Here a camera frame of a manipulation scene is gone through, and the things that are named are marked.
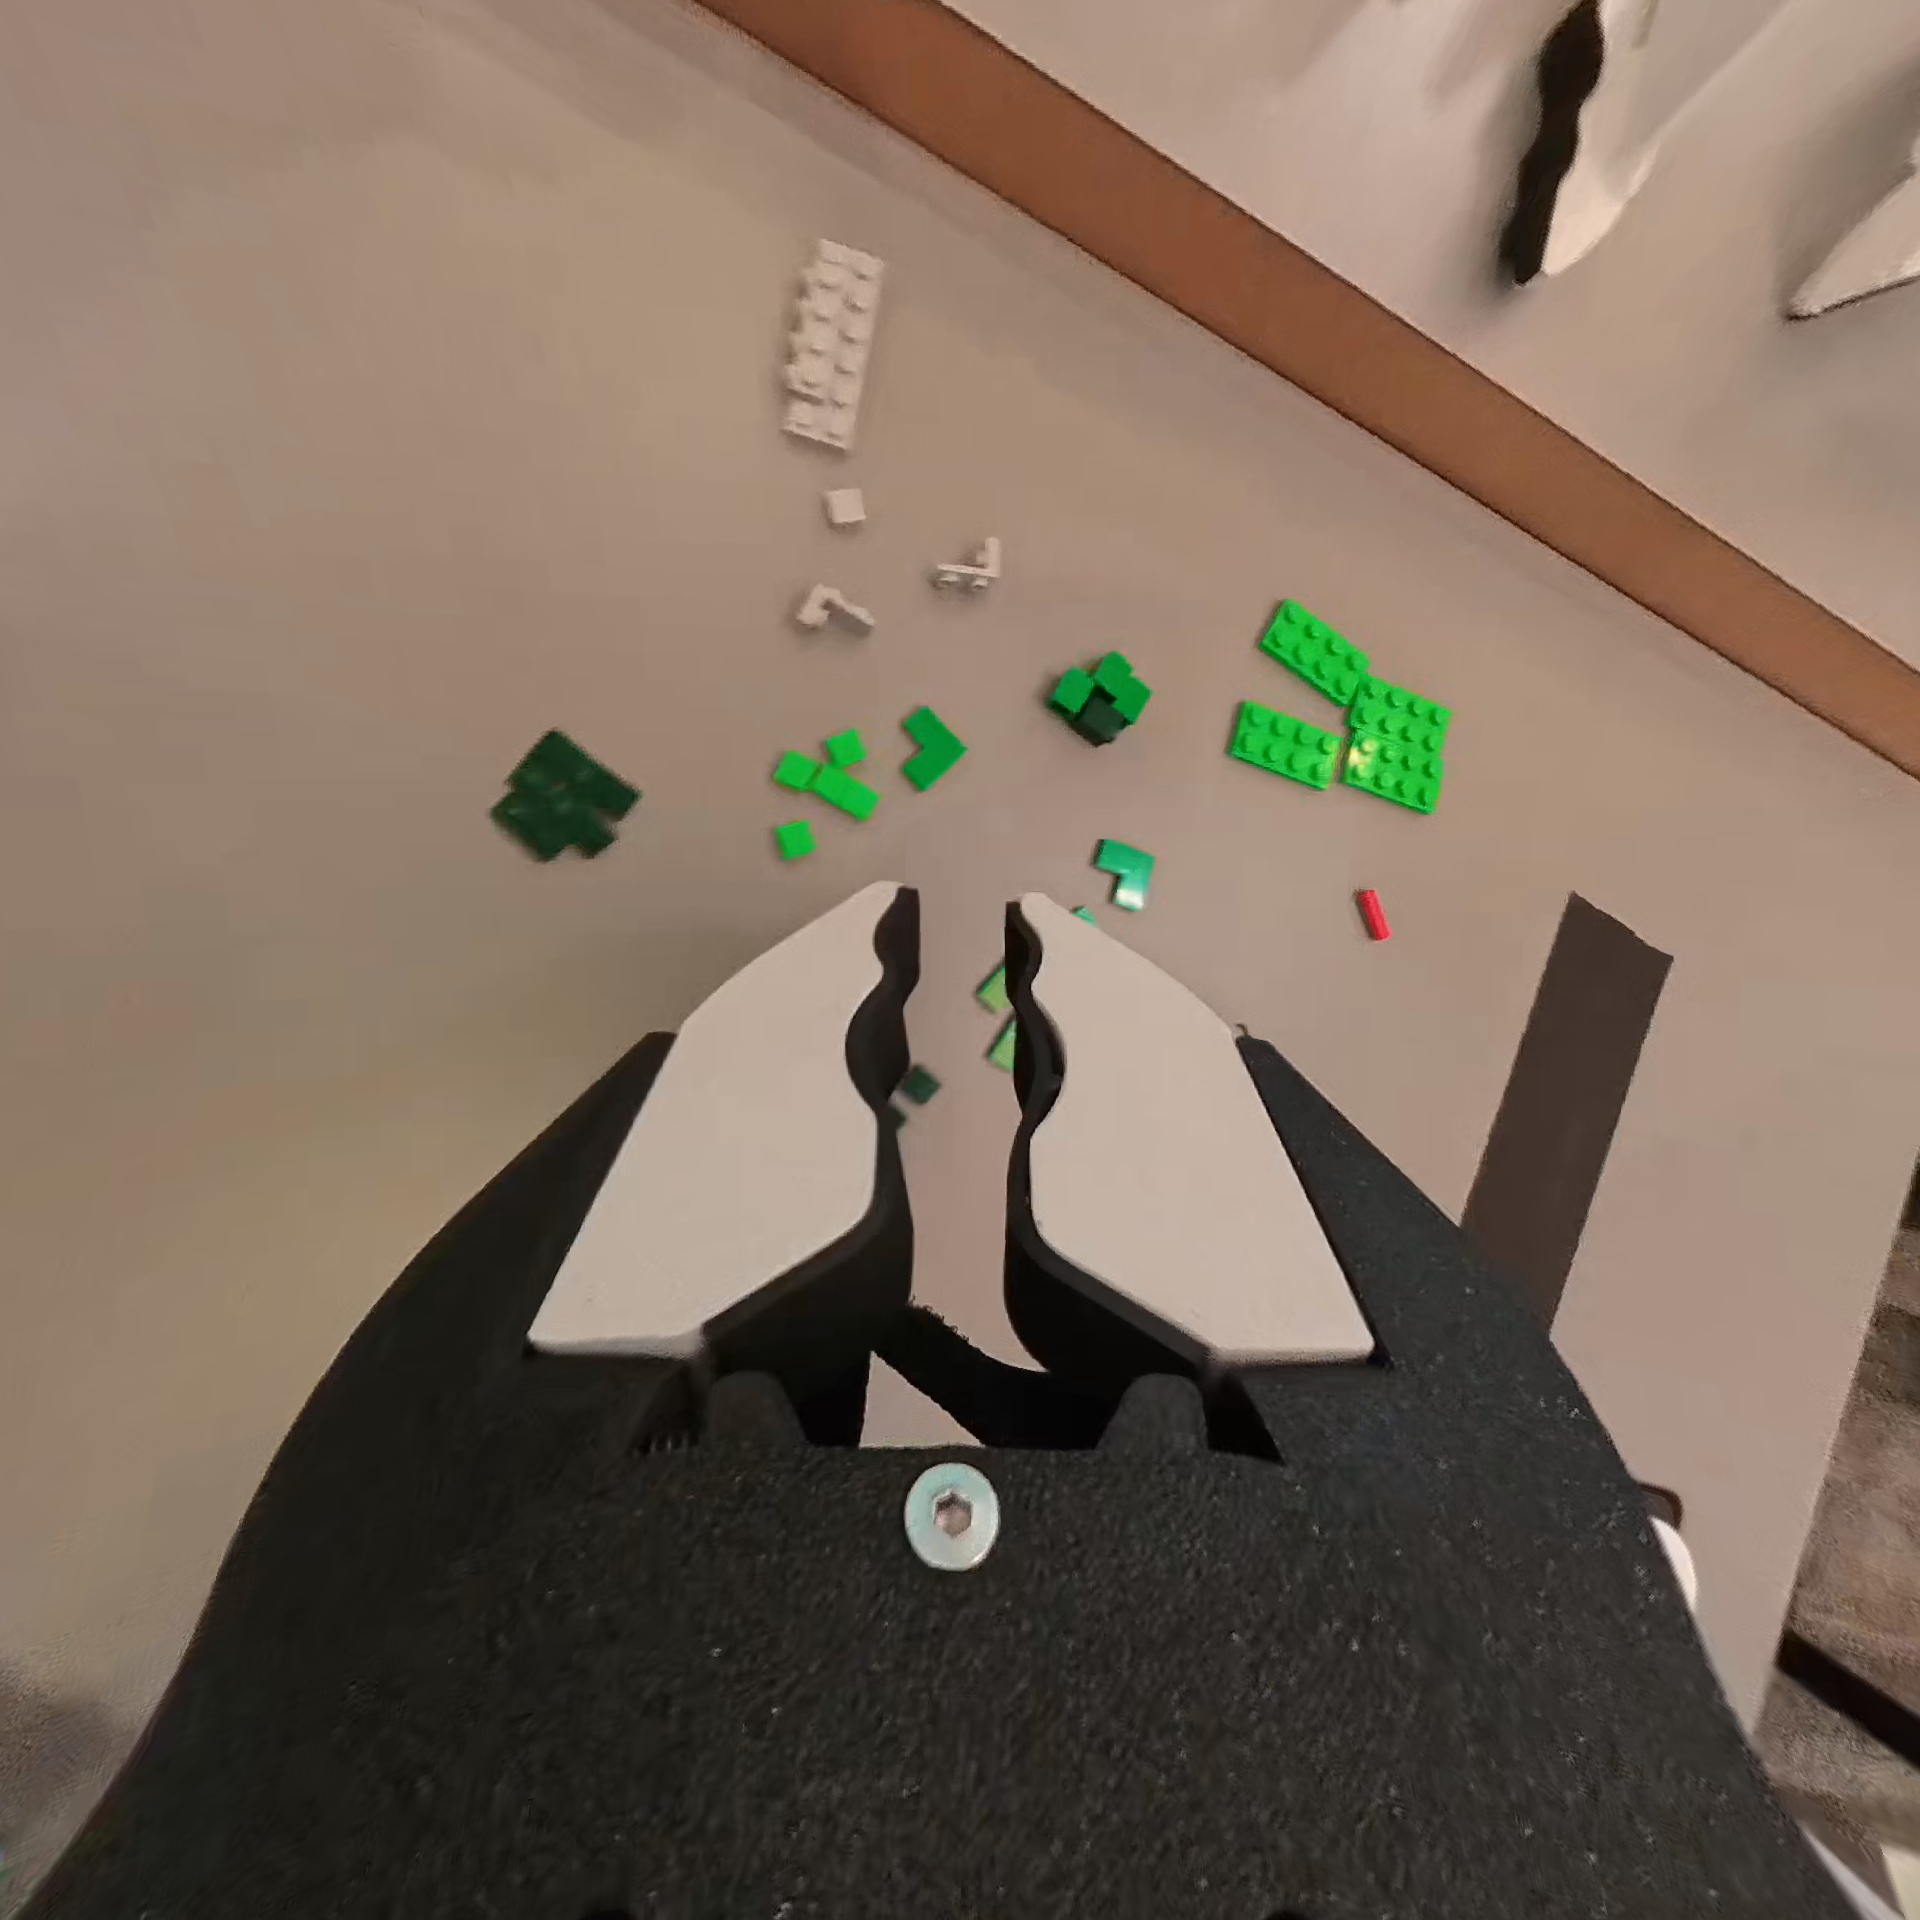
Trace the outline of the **green studded toy brick plate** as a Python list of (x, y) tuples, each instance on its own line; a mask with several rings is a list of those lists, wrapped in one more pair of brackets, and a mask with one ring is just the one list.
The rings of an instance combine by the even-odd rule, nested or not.
[(1277, 602), (1256, 650), (1338, 708), (1369, 682), (1369, 656), (1296, 598)]
[(1345, 739), (1293, 712), (1242, 699), (1231, 719), (1226, 754), (1258, 773), (1311, 790), (1328, 790), (1336, 779)]

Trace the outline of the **large green studded brick plate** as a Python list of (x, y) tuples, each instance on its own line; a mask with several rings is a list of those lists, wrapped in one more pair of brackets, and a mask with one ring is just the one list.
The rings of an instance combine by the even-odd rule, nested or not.
[(1338, 781), (1430, 815), (1444, 787), (1452, 708), (1401, 684), (1367, 677), (1349, 704)]

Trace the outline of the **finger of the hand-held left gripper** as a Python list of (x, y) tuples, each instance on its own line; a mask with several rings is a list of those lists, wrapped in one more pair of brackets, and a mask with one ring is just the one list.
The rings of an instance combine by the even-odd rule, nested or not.
[(1816, 261), (1784, 302), (1788, 320), (1816, 320), (1917, 279), (1917, 143), (1904, 176)]
[(1644, 127), (1657, 2), (1580, 2), (1532, 64), (1535, 123), (1500, 236), (1513, 286), (1596, 252), (1646, 182), (1660, 136)]

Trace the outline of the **dark brown strip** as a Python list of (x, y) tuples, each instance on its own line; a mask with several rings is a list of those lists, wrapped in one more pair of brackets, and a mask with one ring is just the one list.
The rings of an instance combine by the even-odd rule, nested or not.
[(1552, 1328), (1672, 959), (1570, 895), (1461, 1230)]

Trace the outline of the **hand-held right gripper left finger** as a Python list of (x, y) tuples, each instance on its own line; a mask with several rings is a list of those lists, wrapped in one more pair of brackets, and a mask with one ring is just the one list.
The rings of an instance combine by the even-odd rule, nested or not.
[(696, 1391), (780, 1381), (815, 1445), (860, 1443), (909, 1303), (893, 1100), (920, 895), (873, 883), (713, 990), (656, 1079), (528, 1328), (554, 1359), (657, 1359)]

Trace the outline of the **green toy brick block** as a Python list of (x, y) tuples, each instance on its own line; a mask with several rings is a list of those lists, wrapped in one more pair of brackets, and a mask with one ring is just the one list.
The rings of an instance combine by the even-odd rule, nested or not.
[(1088, 744), (1108, 748), (1140, 719), (1152, 696), (1153, 691), (1137, 677), (1133, 661), (1108, 651), (1092, 663), (1066, 667), (1046, 693), (1045, 708)]

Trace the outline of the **long white toy brick plate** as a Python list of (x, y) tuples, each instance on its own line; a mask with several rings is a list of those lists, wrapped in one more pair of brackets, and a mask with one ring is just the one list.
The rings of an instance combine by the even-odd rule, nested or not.
[(800, 268), (783, 335), (782, 431), (790, 439), (853, 451), (881, 286), (880, 256), (815, 239)]

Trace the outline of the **dark green toy brick pile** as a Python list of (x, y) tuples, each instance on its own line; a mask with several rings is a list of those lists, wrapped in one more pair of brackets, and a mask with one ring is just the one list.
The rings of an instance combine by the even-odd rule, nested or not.
[(640, 788), (610, 773), (568, 733), (549, 728), (508, 774), (487, 808), (490, 824), (528, 858), (599, 858), (640, 802)]

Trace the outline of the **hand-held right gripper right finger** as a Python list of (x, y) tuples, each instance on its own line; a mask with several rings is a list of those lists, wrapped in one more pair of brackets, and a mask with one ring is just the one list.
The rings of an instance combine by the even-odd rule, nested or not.
[(1092, 1398), (1184, 1376), (1225, 1423), (1241, 1381), (1360, 1368), (1375, 1332), (1239, 1030), (1045, 894), (1005, 908), (1014, 1144), (1004, 1306)]

